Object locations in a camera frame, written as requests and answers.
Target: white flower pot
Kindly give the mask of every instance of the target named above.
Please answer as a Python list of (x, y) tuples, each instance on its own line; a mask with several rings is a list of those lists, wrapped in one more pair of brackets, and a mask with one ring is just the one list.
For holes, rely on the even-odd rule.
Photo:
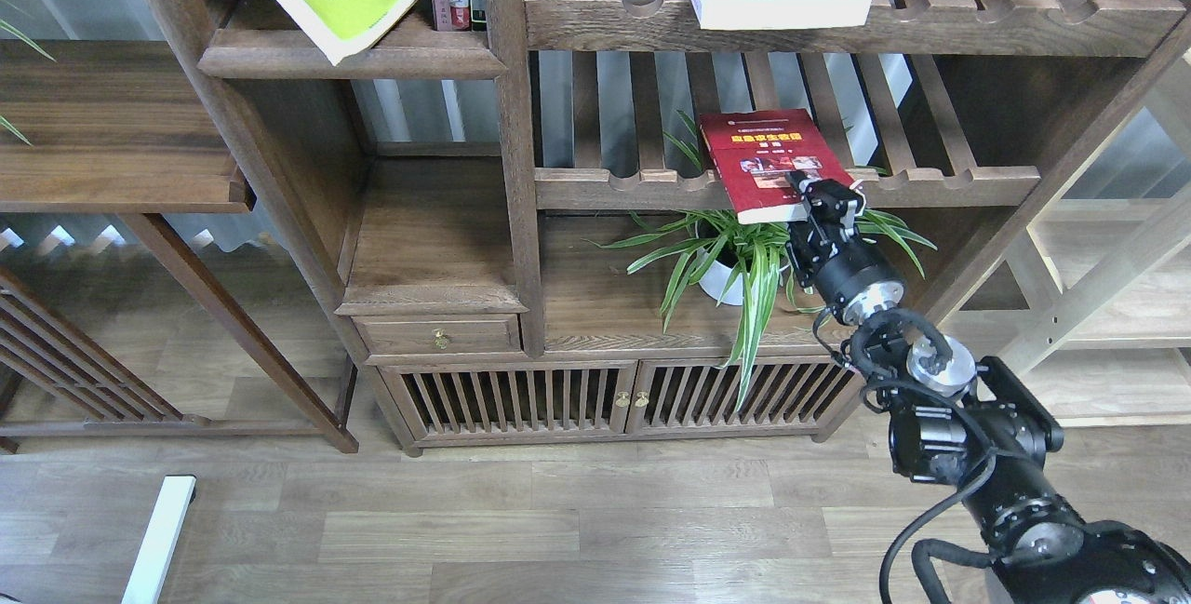
[[(700, 250), (696, 255), (697, 262), (703, 262), (707, 257), (707, 251)], [(723, 304), (731, 304), (732, 306), (740, 306), (744, 304), (744, 276), (736, 276), (732, 285), (724, 293), (724, 286), (728, 285), (728, 276), (732, 273), (731, 266), (722, 264), (718, 260), (711, 263), (711, 269), (707, 269), (706, 274), (699, 280), (699, 287), (703, 292), (711, 295), (711, 299), (719, 299), (719, 295), (724, 295)]]

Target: wooden cabinet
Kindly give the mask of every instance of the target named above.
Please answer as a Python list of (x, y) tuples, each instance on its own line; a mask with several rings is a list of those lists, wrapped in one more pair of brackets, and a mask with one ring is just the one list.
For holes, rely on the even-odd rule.
[(740, 367), (719, 360), (381, 367), (419, 447), (807, 435), (825, 440), (861, 380), (825, 356), (761, 359), (737, 411)]
[[(491, 410), (510, 407), (484, 394), (498, 386), (473, 386), (474, 374), (439, 388), (435, 369), (462, 363), (456, 355), (469, 356), (468, 374), (497, 369), (506, 379), (621, 369), (593, 398), (606, 425), (592, 429), (606, 437), (617, 431), (617, 393), (635, 401), (635, 392), (661, 392), (623, 387), (630, 375), (623, 371), (640, 380), (642, 363), (703, 366), (728, 354), (731, 312), (687, 299), (662, 332), (654, 313), (665, 275), (626, 278), (623, 256), (591, 243), (623, 233), (629, 211), (725, 206), (712, 172), (667, 162), (661, 127), (674, 110), (663, 107), (673, 95), (659, 86), (661, 51), (680, 54), (682, 95), (694, 112), (722, 108), (723, 66), (743, 70), (754, 108), (777, 107), (787, 86), (798, 87), (869, 201), (899, 208), (940, 244), (927, 257), (930, 280), (910, 289), (913, 306), (937, 320), (993, 272), (1017, 233), (1191, 44), (1186, 0), (874, 0), (862, 27), (800, 32), (700, 31), (690, 0), (487, 0), (488, 32), (434, 32), (425, 15), (412, 14), (376, 48), (331, 67), (270, 0), (149, 1), (410, 453), (475, 442), (447, 425), (482, 422), (481, 407), (493, 421)], [(570, 54), (574, 157), (565, 163), (540, 155), (536, 139), (542, 51)], [(615, 145), (601, 143), (609, 119), (600, 118), (599, 51), (619, 51), (629, 64), (632, 132)], [(792, 62), (797, 79), (774, 75), (774, 57)], [(885, 73), (894, 60), (911, 77), (902, 100)], [(844, 62), (848, 81), (829, 61)], [(344, 79), (492, 79), (499, 155), (455, 143), (372, 145)], [(859, 87), (863, 119), (840, 111), (841, 86)], [(871, 166), (887, 176), (866, 166), (867, 155), (853, 155), (847, 127), (860, 120), (879, 138)], [(444, 317), (486, 323), (487, 334), (436, 359), (410, 348), (424, 332), (399, 342), (400, 325), (376, 330)], [(486, 330), (515, 319), (516, 337)], [(822, 355), (809, 329), (810, 317), (781, 307), (761, 355)], [(828, 334), (837, 341), (844, 332)], [(497, 338), (519, 348), (493, 350)], [(667, 393), (682, 384), (674, 382)], [(425, 400), (434, 392), (439, 399)], [(450, 392), (459, 394), (444, 404)], [(805, 404), (830, 425), (853, 405), (854, 385), (823, 393)], [(476, 404), (481, 396), (493, 403)], [(596, 434), (581, 426), (591, 413), (540, 409), (550, 406), (556, 413), (534, 428), (535, 438)], [(803, 409), (796, 413), (806, 418)], [(672, 413), (635, 416), (624, 416), (626, 437), (634, 429), (636, 437), (700, 434)], [(734, 434), (763, 434), (790, 419), (725, 417), (738, 421)]]

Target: wooden floor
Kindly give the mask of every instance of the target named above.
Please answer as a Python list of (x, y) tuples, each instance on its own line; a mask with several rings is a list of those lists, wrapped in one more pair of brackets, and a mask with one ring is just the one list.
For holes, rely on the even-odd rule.
[[(336, 374), (333, 338), (276, 253), (202, 256), (304, 374)], [(19, 260), (33, 268), (29, 282), (52, 288), (181, 409), (286, 410), (135, 251)], [(14, 409), (51, 410), (29, 391)], [(118, 600), (162, 477), (187, 473), (198, 498), (168, 603), (868, 603), (879, 600), (888, 541), (949, 492), (891, 473), (884, 418), (859, 413), (825, 444), (622, 442), (409, 459), (364, 390), (350, 426), (354, 456), (314, 437), (25, 440), (0, 456), (0, 592), (29, 604)], [(1187, 453), (1191, 426), (1075, 430), (1047, 472), (1089, 519), (1117, 518), (1191, 552)], [(923, 536), (978, 546), (962, 510)], [(905, 562), (894, 602), (923, 602)], [(983, 600), (979, 573), (944, 578), (956, 603)]]

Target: slatted cabinet door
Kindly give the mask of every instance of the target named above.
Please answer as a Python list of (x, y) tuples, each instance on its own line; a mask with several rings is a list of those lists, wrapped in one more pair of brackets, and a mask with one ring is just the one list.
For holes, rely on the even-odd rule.
[(736, 410), (740, 367), (722, 360), (641, 363), (625, 432), (682, 437), (812, 435), (817, 441), (852, 412), (863, 385), (823, 356), (757, 359)]
[(624, 432), (637, 362), (381, 367), (419, 446), (582, 441)]

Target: plant leaf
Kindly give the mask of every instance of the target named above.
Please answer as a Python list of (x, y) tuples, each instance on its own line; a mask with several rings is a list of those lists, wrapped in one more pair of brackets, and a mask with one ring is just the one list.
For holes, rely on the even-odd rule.
[(29, 138), (25, 138), (25, 133), (20, 133), (20, 130), (18, 130), (15, 125), (12, 124), (12, 122), (5, 119), (4, 116), (0, 116), (0, 127), (4, 127), (5, 130), (8, 130), (8, 132), (12, 132), (12, 136), (20, 138), (20, 141), (25, 142), (25, 145), (30, 147), (33, 145), (33, 143), (30, 143)]
[(897, 230), (890, 228), (887, 223), (880, 222), (877, 223), (877, 226), (881, 228), (881, 231), (885, 233), (885, 236), (888, 236), (888, 238), (893, 239), (893, 243), (897, 243), (899, 247), (902, 247), (902, 250), (904, 250), (906, 255), (910, 256), (910, 261), (913, 262), (915, 268), (918, 269), (919, 276), (925, 279), (927, 272), (922, 268), (922, 262), (918, 261), (917, 253), (913, 253), (913, 249), (910, 248), (910, 244), (905, 243), (905, 239), (902, 238), (902, 235), (898, 235)]
[(675, 137), (673, 133), (667, 132), (667, 130), (662, 130), (662, 136), (666, 137), (669, 143), (673, 143), (674, 147), (676, 147), (678, 150), (686, 156), (686, 160), (690, 160), (690, 162), (693, 163), (693, 166), (696, 166), (697, 168), (703, 168), (703, 158), (700, 157), (699, 150), (696, 149), (693, 143), (682, 141), (681, 138)]
[(661, 257), (668, 257), (672, 255), (679, 255), (680, 253), (694, 253), (694, 249), (701, 247), (701, 244), (711, 243), (710, 239), (685, 239), (676, 244), (668, 244), (666, 248), (660, 248), (655, 251), (647, 253), (646, 255), (637, 257), (632, 264), (629, 264), (628, 273), (636, 274), (644, 266), (650, 264), (655, 261), (661, 260)]
[(626, 239), (621, 239), (618, 242), (612, 242), (607, 244), (601, 244), (599, 242), (593, 242), (592, 239), (584, 239), (587, 243), (596, 244), (604, 250), (616, 250), (619, 248), (632, 248), (638, 244), (648, 244), (650, 242), (656, 242), (657, 239), (666, 236), (668, 232), (649, 232), (646, 235), (629, 236)]
[(37, 44), (37, 41), (30, 39), (30, 37), (25, 36), (25, 32), (21, 32), (20, 29), (13, 27), (12, 24), (7, 21), (7, 19), (0, 19), (0, 29), (2, 29), (2, 31), (5, 32), (10, 32), (10, 35), (12, 36), (17, 36), (18, 39), (24, 41), (25, 45), (29, 45), (29, 48), (35, 49), (35, 51), (42, 54), (42, 56), (46, 57), (46, 60), (52, 60), (56, 62), (56, 60), (54, 60), (54, 56), (51, 56), (51, 54), (45, 52), (45, 49), (42, 49), (42, 45)]
[(688, 285), (686, 280), (687, 267), (693, 260), (693, 253), (682, 253), (674, 263), (674, 269), (671, 272), (671, 280), (666, 285), (666, 295), (662, 298), (662, 304), (659, 310), (662, 316), (662, 332), (669, 329), (669, 320), (674, 316), (674, 309), (678, 306), (678, 300), (682, 295), (682, 291), (686, 289)]
[(682, 120), (682, 125), (686, 126), (687, 132), (690, 132), (692, 137), (698, 138), (699, 126), (696, 124), (693, 117), (687, 116), (687, 113), (681, 108), (678, 108), (678, 117)]
[(707, 272), (711, 270), (711, 266), (715, 266), (716, 260), (719, 257), (719, 253), (724, 251), (724, 247), (728, 244), (728, 236), (716, 236), (716, 243), (712, 244), (710, 249), (706, 250), (707, 256), (703, 257), (703, 261), (694, 268), (691, 273), (691, 282), (699, 282), (706, 276)]

